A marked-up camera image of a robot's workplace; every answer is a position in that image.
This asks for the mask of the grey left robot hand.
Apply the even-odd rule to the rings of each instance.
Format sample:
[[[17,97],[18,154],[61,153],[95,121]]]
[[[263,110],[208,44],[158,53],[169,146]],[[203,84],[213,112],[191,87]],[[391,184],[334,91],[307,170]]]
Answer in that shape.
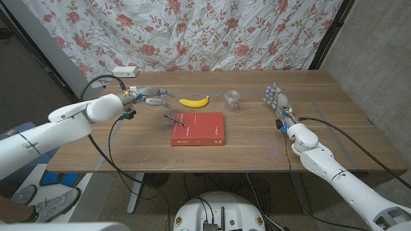
[[[173,94],[158,87],[130,87],[123,94],[120,94],[121,101],[123,103],[124,110],[130,110],[137,103],[145,103],[149,106],[162,106],[166,108],[172,108],[172,106],[160,99],[162,96],[173,97]]]

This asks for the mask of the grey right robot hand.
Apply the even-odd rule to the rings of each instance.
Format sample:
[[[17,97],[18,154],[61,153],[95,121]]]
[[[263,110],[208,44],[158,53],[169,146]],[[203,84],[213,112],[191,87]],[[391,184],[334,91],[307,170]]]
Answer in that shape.
[[[292,110],[292,105],[276,82],[267,87],[263,101],[272,107],[285,129],[299,123],[299,119]]]

